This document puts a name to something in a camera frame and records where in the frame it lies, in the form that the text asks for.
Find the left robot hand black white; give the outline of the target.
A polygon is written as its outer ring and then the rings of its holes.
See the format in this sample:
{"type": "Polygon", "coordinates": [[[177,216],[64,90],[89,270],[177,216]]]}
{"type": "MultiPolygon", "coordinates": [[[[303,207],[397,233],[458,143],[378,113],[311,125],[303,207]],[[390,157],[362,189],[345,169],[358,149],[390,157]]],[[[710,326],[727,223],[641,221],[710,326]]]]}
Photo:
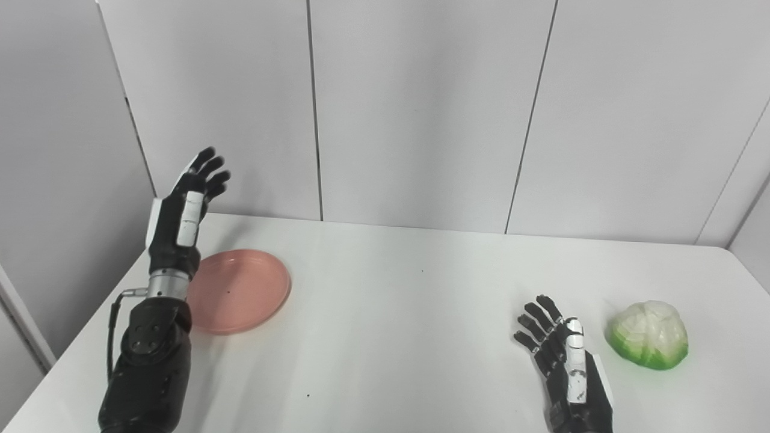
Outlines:
{"type": "Polygon", "coordinates": [[[192,280],[200,268],[196,242],[209,205],[227,189],[231,178],[224,158],[213,146],[202,150],[182,170],[175,186],[159,203],[148,246],[149,274],[180,273],[192,280]]]}

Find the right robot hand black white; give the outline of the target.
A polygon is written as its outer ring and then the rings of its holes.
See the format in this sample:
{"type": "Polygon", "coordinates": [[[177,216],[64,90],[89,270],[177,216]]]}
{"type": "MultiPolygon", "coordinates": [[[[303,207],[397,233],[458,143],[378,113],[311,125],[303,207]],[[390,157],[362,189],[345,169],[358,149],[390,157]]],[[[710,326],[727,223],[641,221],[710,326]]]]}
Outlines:
{"type": "Polygon", "coordinates": [[[613,432],[614,409],[597,357],[585,347],[585,329],[553,299],[539,294],[523,306],[515,342],[529,351],[546,386],[553,432],[613,432]]]}

